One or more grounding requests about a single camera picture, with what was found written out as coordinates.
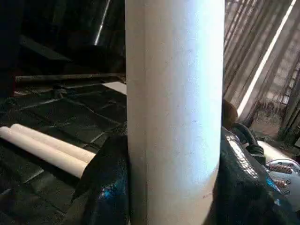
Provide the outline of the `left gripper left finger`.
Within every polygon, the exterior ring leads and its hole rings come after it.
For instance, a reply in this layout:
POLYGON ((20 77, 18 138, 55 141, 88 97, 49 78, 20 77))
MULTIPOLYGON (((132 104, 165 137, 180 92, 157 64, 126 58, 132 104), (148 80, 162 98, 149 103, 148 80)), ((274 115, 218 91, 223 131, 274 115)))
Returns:
POLYGON ((70 206, 70 223, 127 225, 128 172, 127 137, 108 137, 78 182, 70 206))

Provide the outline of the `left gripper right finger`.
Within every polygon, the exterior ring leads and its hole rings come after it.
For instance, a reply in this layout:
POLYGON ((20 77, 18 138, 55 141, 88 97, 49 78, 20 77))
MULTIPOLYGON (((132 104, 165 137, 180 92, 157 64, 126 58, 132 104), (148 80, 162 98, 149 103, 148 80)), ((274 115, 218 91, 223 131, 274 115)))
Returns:
POLYGON ((224 127, 214 204, 217 225, 300 223, 266 169, 224 127))

